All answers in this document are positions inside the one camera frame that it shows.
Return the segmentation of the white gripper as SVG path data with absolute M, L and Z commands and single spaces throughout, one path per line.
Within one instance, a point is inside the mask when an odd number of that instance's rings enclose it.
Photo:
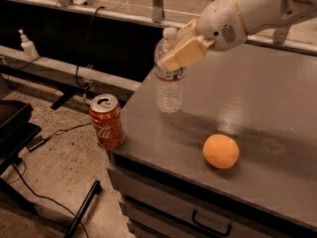
M 208 51 L 223 52 L 243 44 L 247 28 L 237 0 L 216 0 L 208 5 L 198 21 L 191 20 L 178 32 L 180 41 L 158 60 L 158 67 L 175 71 L 203 60 Z

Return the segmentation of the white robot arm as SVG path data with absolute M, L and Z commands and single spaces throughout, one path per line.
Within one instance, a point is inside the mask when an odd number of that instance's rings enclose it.
M 176 33 L 175 45 L 158 61 L 175 71 L 223 52 L 266 29 L 288 28 L 316 13 L 317 0 L 216 0 Z

